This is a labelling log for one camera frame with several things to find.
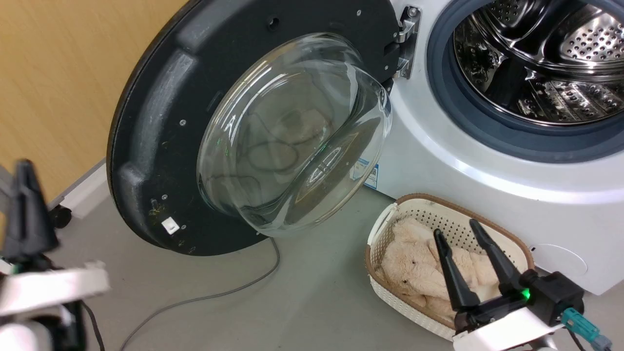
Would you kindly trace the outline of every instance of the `gray floor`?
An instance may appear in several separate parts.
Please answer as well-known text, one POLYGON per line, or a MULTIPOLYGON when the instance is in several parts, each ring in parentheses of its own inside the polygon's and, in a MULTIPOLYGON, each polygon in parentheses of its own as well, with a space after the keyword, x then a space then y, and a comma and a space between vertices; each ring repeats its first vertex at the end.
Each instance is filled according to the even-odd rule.
MULTIPOLYGON (((452 350, 374 294, 364 246, 377 215, 391 202, 359 191, 334 217, 305 235, 278 239, 282 261, 264 281, 233 295, 169 310, 149 322, 127 350, 452 350)), ((154 310, 179 300, 243 285, 275 262, 266 240, 218 257, 187 257, 148 245, 123 223, 110 199, 61 231, 59 265, 107 264, 112 290, 88 301, 107 350, 154 310)), ((587 315, 616 345, 624 287, 587 298, 587 315)), ((97 350, 90 335, 89 350, 97 350)), ((575 350, 565 332, 560 350, 575 350)))

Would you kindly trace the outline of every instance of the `gray cable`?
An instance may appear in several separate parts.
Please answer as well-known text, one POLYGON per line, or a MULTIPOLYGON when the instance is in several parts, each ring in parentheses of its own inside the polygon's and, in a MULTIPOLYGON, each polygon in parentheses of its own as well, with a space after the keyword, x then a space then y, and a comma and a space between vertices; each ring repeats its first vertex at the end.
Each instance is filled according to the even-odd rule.
POLYGON ((261 281, 262 279, 266 278, 267 276, 269 276, 271 273, 273 273, 276 269, 277 266, 280 264, 280 250, 277 248, 277 244, 275 243, 275 239, 274 238, 270 238, 271 239, 271 244, 273 244, 273 248, 275 249, 275 256, 276 256, 276 260, 275 260, 275 265, 273 265, 273 268, 271 268, 267 273, 264 273, 260 278, 257 278, 256 280, 249 282, 241 287, 237 287, 235 289, 226 291, 226 292, 221 292, 219 294, 213 294, 213 295, 208 295, 208 296, 204 296, 204 297, 196 297, 194 299, 190 299, 190 300, 184 300, 184 301, 180 301, 180 302, 176 302, 175 304, 169 305, 169 306, 165 306, 161 309, 156 310, 156 312, 152 313, 149 317, 147 317, 143 322, 141 322, 139 324, 138 327, 136 327, 132 333, 130 333, 130 335, 128 335, 127 338, 125 338, 124 343, 121 345, 121 348, 119 348, 119 351, 124 351, 125 347, 127 346, 128 342, 130 342, 130 339, 132 339, 132 337, 134 336, 134 334, 136 334, 139 329, 141 329, 147 322, 149 322, 152 318, 156 317, 157 315, 161 314, 162 312, 166 311, 166 310, 170 310, 174 307, 178 307, 181 305, 185 305, 185 304, 190 304, 191 302, 196 302, 196 301, 203 301, 203 300, 208 300, 208 299, 214 299, 215 297, 221 297, 221 296, 226 296, 226 295, 230 295, 233 294, 237 291, 241 291, 245 288, 248 288, 250 286, 252 286, 253 284, 256 284, 257 282, 261 281))

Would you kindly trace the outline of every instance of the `yellow wall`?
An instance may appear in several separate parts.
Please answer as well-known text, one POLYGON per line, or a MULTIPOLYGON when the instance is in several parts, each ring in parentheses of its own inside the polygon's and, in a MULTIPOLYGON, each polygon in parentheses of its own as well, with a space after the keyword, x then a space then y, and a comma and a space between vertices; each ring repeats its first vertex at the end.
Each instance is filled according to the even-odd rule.
POLYGON ((0 164, 31 159, 50 201, 103 159, 129 74, 185 2, 0 0, 0 164))

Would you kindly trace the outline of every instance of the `stainless steel drum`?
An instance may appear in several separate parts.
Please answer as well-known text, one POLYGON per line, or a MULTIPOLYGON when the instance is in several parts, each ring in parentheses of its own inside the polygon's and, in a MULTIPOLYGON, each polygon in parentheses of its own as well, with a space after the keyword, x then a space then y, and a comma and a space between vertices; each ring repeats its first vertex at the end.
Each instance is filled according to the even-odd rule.
POLYGON ((575 0, 498 0, 455 30, 466 80, 496 108, 576 126, 624 109, 624 29, 575 0))

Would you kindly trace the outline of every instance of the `caster wheel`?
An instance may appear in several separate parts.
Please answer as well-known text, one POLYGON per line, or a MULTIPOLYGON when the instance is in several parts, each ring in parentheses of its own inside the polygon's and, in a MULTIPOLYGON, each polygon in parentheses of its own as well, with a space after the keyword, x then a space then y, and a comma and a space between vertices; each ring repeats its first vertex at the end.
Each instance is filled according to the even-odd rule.
POLYGON ((50 218, 52 219, 52 225, 56 229, 65 228, 72 220, 72 211, 67 207, 57 205, 50 210, 50 218))

